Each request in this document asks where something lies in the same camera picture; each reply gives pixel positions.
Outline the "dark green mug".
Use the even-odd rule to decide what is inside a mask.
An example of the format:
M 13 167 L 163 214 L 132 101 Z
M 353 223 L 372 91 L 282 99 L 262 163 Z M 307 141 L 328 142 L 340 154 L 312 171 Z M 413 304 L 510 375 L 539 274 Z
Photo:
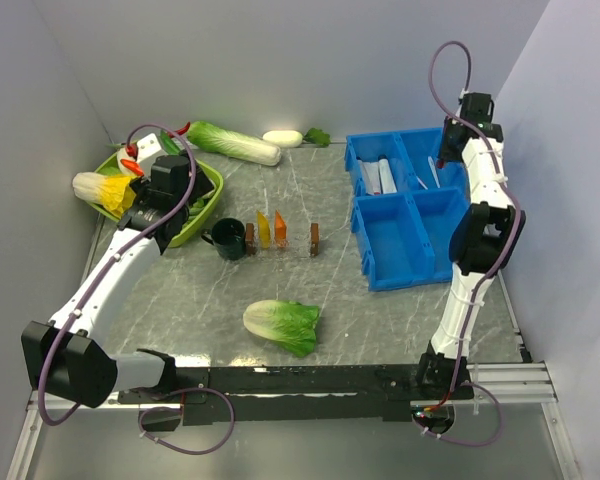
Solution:
M 201 238 L 225 260 L 237 261 L 246 255 L 246 227 L 240 220 L 222 218 L 211 229 L 203 229 Z

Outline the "clear acrylic holder brown ends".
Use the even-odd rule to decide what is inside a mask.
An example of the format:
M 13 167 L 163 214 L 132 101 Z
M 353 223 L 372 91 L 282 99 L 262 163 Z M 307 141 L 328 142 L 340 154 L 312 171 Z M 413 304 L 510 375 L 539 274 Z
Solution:
M 260 250 L 269 255 L 293 255 L 301 258 L 316 256 L 319 253 L 319 224 L 310 223 L 308 232 L 290 234 L 288 226 L 281 218 L 272 224 L 246 223 L 246 255 L 257 255 Z

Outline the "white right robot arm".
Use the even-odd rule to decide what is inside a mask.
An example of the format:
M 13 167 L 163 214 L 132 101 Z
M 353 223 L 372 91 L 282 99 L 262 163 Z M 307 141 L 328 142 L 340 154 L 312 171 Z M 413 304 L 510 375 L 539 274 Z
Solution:
M 513 252 L 526 214 L 507 190 L 504 136 L 492 122 L 489 94 L 463 92 L 445 119 L 436 166 L 461 164 L 469 206 L 451 236 L 452 283 L 442 319 L 421 356 L 416 384 L 428 398 L 448 399 L 468 377 L 469 343 L 484 297 Z

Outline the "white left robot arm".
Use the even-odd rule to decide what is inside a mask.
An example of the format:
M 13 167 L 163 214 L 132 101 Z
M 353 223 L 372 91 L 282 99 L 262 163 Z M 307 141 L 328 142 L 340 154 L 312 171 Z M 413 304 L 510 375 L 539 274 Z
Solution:
M 26 326 L 23 353 L 40 399 L 54 395 L 95 408 L 117 391 L 142 389 L 156 402 L 175 395 L 173 357 L 148 349 L 115 356 L 103 344 L 135 284 L 187 222 L 194 177 L 188 157 L 159 157 L 79 290 L 50 320 Z

